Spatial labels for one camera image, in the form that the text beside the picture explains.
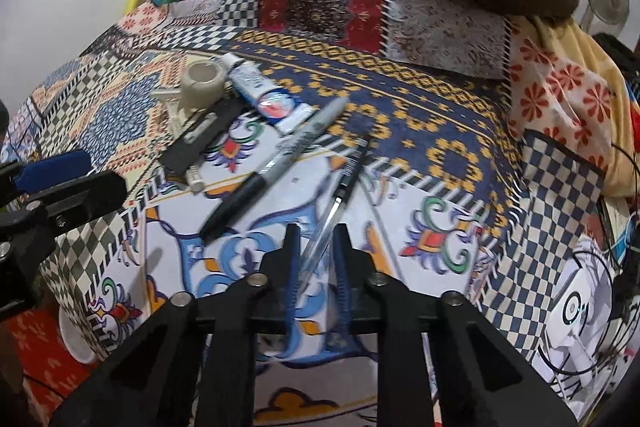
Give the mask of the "white tape roll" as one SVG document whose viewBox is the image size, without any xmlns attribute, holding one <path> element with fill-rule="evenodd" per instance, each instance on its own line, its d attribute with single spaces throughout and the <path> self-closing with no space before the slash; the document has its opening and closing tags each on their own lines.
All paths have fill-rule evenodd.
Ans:
<svg viewBox="0 0 640 427">
<path fill-rule="evenodd" d="M 206 109 L 224 97 L 226 70 L 212 60 L 194 61 L 180 77 L 180 104 L 186 109 Z"/>
</svg>

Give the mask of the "white standing fan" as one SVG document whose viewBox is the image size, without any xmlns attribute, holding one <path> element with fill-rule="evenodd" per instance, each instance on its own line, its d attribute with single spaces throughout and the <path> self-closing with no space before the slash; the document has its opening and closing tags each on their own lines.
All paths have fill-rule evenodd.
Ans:
<svg viewBox="0 0 640 427">
<path fill-rule="evenodd" d="M 617 37 L 629 15 L 629 0 L 587 0 L 587 9 L 579 23 L 583 31 L 592 34 L 606 32 Z"/>
</svg>

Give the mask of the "yellow fleece blanket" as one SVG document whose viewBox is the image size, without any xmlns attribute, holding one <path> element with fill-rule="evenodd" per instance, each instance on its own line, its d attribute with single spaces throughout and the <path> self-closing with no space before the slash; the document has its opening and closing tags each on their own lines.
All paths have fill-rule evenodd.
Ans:
<svg viewBox="0 0 640 427">
<path fill-rule="evenodd" d="M 536 16 L 509 22 L 510 135 L 548 135 L 604 172 L 605 196 L 636 195 L 632 103 L 612 58 L 574 20 L 558 27 Z"/>
</svg>

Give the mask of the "white blue toothpaste tube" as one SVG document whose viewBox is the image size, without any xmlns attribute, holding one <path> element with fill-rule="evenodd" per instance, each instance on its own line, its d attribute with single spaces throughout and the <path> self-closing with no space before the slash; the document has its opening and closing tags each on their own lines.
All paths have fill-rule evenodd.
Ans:
<svg viewBox="0 0 640 427">
<path fill-rule="evenodd" d="M 226 71 L 232 87 L 280 135 L 293 133 L 314 113 L 310 105 L 270 80 L 256 63 L 233 53 L 224 54 L 219 63 Z"/>
</svg>

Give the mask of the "clear black ballpoint pen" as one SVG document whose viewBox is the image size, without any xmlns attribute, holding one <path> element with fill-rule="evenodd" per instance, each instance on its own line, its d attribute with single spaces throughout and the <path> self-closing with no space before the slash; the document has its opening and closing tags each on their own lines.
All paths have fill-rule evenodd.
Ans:
<svg viewBox="0 0 640 427">
<path fill-rule="evenodd" d="M 297 297 L 303 296 L 312 274 L 314 274 L 322 260 L 326 247 L 329 245 L 333 229 L 340 222 L 342 213 L 352 197 L 352 192 L 355 190 L 370 144 L 370 135 L 360 135 L 355 152 L 346 161 L 341 178 L 338 180 L 330 197 L 329 204 L 326 206 L 326 210 L 324 210 L 314 234 L 311 235 L 303 250 L 296 283 Z"/>
</svg>

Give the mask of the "colourful patchwork bedspread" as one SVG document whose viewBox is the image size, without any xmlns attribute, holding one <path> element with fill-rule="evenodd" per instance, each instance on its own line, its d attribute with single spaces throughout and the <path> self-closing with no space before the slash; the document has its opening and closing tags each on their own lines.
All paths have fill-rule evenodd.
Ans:
<svg viewBox="0 0 640 427">
<path fill-rule="evenodd" d="M 84 150 L 127 197 L 54 233 L 38 265 L 101 358 L 52 424 L 576 425 L 532 358 L 604 172 L 541 132 L 510 135 L 511 17 L 460 0 L 145 3 L 55 72 L 12 117 L 3 157 Z M 226 75 L 223 98 L 246 109 L 198 158 L 193 194 L 158 161 L 175 139 L 151 91 L 226 53 L 314 113 L 280 135 Z M 205 246 L 208 216 L 341 96 L 326 133 Z M 294 223 L 302 260 L 363 134 L 337 225 L 373 260 L 375 332 L 337 323 L 331 236 L 291 334 L 261 334 L 262 257 Z"/>
</svg>

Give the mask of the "black flat card package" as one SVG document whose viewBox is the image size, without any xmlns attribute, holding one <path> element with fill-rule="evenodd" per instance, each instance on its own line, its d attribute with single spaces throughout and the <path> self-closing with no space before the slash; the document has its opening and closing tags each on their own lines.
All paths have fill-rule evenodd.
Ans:
<svg viewBox="0 0 640 427">
<path fill-rule="evenodd" d="M 245 109 L 246 104 L 239 98 L 223 98 L 209 106 L 160 154 L 160 165 L 172 173 L 185 174 Z"/>
</svg>

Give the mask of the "black silver Sharpie marker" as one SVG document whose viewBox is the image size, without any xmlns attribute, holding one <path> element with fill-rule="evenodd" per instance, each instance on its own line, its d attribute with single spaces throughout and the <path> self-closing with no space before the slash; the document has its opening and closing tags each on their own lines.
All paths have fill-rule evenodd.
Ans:
<svg viewBox="0 0 640 427">
<path fill-rule="evenodd" d="M 326 129 L 344 113 L 348 103 L 349 96 L 334 98 L 298 129 L 265 165 L 252 172 L 235 188 L 201 226 L 198 236 L 203 244 L 208 246 L 213 243 L 230 225 L 234 225 L 294 165 L 299 156 L 326 133 Z"/>
</svg>

